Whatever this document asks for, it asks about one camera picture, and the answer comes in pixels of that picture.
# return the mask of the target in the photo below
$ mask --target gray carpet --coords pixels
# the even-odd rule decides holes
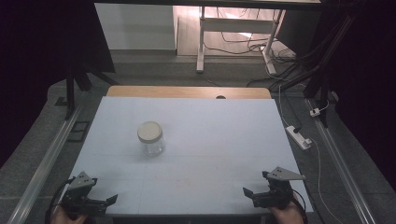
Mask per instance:
[[[126,56],[128,55],[113,55],[117,74],[110,75],[122,85],[245,87],[251,79],[267,77],[260,58],[206,58],[205,72],[202,75],[197,75],[194,58],[161,55]],[[276,69],[283,71],[287,66],[287,64],[277,64]],[[102,96],[106,95],[109,88],[109,85],[94,76],[90,76],[90,79],[93,83],[92,91],[89,93],[88,103],[78,116],[79,122],[89,123],[93,120],[97,106],[99,106]],[[265,79],[262,82],[253,83],[251,87],[268,88],[273,82],[273,79]],[[301,151],[290,139],[290,145],[299,168],[302,174],[307,177],[305,184],[312,196],[311,203],[316,207],[316,212],[308,216],[310,223],[321,223],[320,217],[325,223],[338,223],[322,203],[318,192],[318,150],[322,168],[321,197],[332,210],[332,213],[343,223],[361,223],[332,163],[332,159],[321,140],[318,128],[309,116],[305,99],[301,94],[302,89],[303,86],[296,86],[287,91],[286,95],[290,105],[287,104],[285,96],[282,95],[281,100],[287,123],[295,126],[298,124],[292,112],[294,110],[303,124],[301,134],[315,139],[318,143],[318,148],[313,145],[311,149]],[[80,91],[75,90],[75,92],[78,99]],[[272,95],[278,104],[276,92]],[[59,97],[65,97],[64,82],[54,84],[49,89],[49,99],[40,117],[0,171],[0,223],[8,221],[19,198],[35,173],[35,169],[50,146],[54,135],[64,121],[65,107],[55,106]],[[374,212],[377,223],[394,223],[394,220],[396,220],[396,212],[393,209],[396,205],[395,192],[380,174],[359,142],[338,118],[334,111],[334,104],[335,101],[332,101],[329,106],[328,121],[329,129],[336,140],[337,146],[342,150],[351,173]],[[80,137],[83,136],[78,136],[78,133],[69,135],[68,138],[72,141],[65,143],[26,223],[43,223],[44,213],[52,194],[69,177],[81,150],[83,143],[73,141]]]

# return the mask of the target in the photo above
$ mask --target white wall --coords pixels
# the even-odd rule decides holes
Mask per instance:
[[[176,49],[172,6],[95,6],[110,49]]]

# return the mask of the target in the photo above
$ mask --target power plug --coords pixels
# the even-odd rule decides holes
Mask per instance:
[[[320,110],[318,108],[310,110],[309,114],[311,115],[312,118],[316,117],[316,116],[318,116],[320,114]]]
[[[299,132],[295,132],[295,128],[293,126],[289,126],[286,128],[286,131],[288,131],[288,134],[294,139],[294,141],[298,144],[298,146],[302,150],[306,150],[311,147],[311,139],[309,138],[303,138],[303,136]]]

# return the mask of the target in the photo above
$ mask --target wooden floor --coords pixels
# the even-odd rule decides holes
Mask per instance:
[[[193,56],[197,55],[199,43],[199,16],[200,11],[198,7],[174,7],[174,13],[177,15],[177,55],[179,56]],[[230,8],[219,7],[219,12],[216,7],[206,7],[205,16],[207,18],[231,18],[231,19],[249,19],[249,20],[266,20],[270,21],[274,16],[272,9],[256,9],[256,8]],[[222,33],[221,32],[205,32],[205,45],[211,49],[205,48],[205,55],[211,56],[257,56],[260,57],[260,52],[249,52],[239,54],[249,50],[249,46],[266,43],[268,35],[255,34],[251,37],[249,34],[239,33]],[[227,41],[246,41],[242,43],[234,43]],[[222,49],[238,54],[226,53]]]

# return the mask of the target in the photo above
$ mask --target clear glass jar body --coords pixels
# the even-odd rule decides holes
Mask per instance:
[[[165,150],[165,143],[163,141],[163,137],[161,137],[158,141],[154,143],[141,143],[143,147],[143,152],[150,156],[150,157],[156,157],[163,153]]]

